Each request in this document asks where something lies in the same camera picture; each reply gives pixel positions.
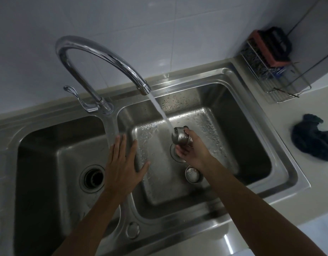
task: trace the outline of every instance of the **metal wire basket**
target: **metal wire basket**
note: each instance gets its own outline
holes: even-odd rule
[[[298,98],[311,85],[293,63],[283,68],[270,67],[253,39],[240,52],[261,89],[277,103]]]

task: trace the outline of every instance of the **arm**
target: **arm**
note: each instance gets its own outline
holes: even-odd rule
[[[136,149],[137,141],[135,140],[126,158],[126,135],[123,135],[121,143],[120,137],[116,137],[115,144],[110,147],[109,151],[104,191],[84,219],[54,252],[53,256],[95,255],[115,210],[142,180],[149,168],[150,163],[147,162],[139,173],[134,170]]]
[[[194,131],[185,131],[192,137],[193,147],[176,146],[176,153],[201,171],[256,256],[325,255],[302,231],[238,181]]]

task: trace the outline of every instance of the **black rag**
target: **black rag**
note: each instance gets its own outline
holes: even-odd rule
[[[328,161],[328,131],[318,130],[318,124],[323,122],[315,115],[305,114],[293,127],[291,138],[300,151]]]

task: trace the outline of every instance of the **chrome faucet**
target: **chrome faucet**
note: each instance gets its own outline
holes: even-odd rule
[[[87,104],[82,101],[77,94],[76,90],[71,86],[64,86],[63,89],[79,100],[82,107],[89,113],[101,110],[102,114],[109,115],[113,112],[113,105],[106,102],[90,84],[83,78],[83,76],[77,71],[72,62],[70,61],[67,50],[69,49],[79,49],[96,55],[102,58],[111,65],[118,68],[123,72],[137,87],[142,95],[147,95],[151,92],[150,86],[147,82],[140,76],[140,74],[125,60],[119,57],[117,54],[113,53],[106,47],[91,41],[86,38],[78,36],[64,36],[59,38],[56,42],[55,49],[58,58],[61,60],[64,67],[71,73],[71,75],[82,85],[83,88],[94,98],[95,104]]]

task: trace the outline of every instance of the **wet sink surface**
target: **wet sink surface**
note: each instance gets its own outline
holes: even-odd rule
[[[22,140],[17,162],[16,255],[51,255],[60,245],[101,194],[108,151],[103,123],[94,116],[38,130]],[[116,228],[119,216],[120,209],[104,236]]]
[[[248,185],[271,172],[271,163],[230,91],[211,84],[157,98],[174,127],[188,126],[209,151],[239,180]],[[145,218],[158,218],[217,198],[204,179],[190,184],[187,163],[170,154],[171,134],[150,101],[125,107],[118,126],[131,141],[138,140],[136,167],[151,161],[149,171],[132,193],[136,209]]]

